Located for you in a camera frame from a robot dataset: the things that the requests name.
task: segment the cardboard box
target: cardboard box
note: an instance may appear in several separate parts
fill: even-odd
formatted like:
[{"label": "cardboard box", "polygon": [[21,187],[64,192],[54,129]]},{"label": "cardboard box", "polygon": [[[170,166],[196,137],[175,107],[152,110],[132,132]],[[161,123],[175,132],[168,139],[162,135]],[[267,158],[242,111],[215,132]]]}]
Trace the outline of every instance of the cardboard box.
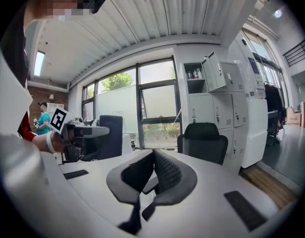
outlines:
[{"label": "cardboard box", "polygon": [[287,109],[287,124],[301,126],[301,114],[295,113],[294,109]]}]

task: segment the ceiling light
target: ceiling light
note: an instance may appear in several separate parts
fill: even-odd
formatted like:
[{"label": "ceiling light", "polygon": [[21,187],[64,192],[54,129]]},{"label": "ceiling light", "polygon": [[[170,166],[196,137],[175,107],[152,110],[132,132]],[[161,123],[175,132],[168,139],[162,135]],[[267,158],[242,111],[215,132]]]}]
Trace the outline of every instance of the ceiling light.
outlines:
[{"label": "ceiling light", "polygon": [[36,55],[36,61],[35,61],[35,70],[34,75],[40,76],[40,71],[42,70],[43,62],[44,62],[45,53],[38,51]]},{"label": "ceiling light", "polygon": [[281,10],[276,10],[276,11],[275,11],[275,17],[276,17],[276,18],[280,18],[281,15],[282,15]]}]

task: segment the brick wall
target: brick wall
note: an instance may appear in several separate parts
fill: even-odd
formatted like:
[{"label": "brick wall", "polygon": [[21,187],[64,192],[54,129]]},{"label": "brick wall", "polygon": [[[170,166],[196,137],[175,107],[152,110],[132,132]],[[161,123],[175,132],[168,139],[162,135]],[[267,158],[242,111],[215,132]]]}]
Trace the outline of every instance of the brick wall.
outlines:
[{"label": "brick wall", "polygon": [[[33,132],[36,132],[34,127],[34,118],[37,120],[41,115],[39,110],[38,102],[51,102],[64,104],[64,109],[68,110],[68,93],[48,90],[39,87],[28,86],[28,91],[30,92],[33,102],[29,107],[29,123]],[[53,94],[53,100],[49,99],[50,94]]]}]

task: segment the corrugated metal ceiling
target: corrugated metal ceiling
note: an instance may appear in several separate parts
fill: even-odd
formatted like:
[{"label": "corrugated metal ceiling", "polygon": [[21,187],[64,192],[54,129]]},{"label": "corrugated metal ceiling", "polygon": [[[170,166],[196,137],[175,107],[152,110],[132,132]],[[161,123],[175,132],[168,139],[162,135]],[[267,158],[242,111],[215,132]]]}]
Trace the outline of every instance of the corrugated metal ceiling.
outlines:
[{"label": "corrugated metal ceiling", "polygon": [[70,82],[100,59],[149,39],[219,36],[232,1],[106,0],[97,14],[82,20],[48,20],[38,44],[46,53],[41,76]]}]

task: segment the railing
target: railing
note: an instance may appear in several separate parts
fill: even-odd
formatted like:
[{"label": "railing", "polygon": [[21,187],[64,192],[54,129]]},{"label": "railing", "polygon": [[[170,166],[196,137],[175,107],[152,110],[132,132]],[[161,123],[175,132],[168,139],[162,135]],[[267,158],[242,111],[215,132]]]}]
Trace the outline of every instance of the railing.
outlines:
[{"label": "railing", "polygon": [[305,59],[305,39],[288,52],[285,52],[283,56],[286,58],[289,67]]}]

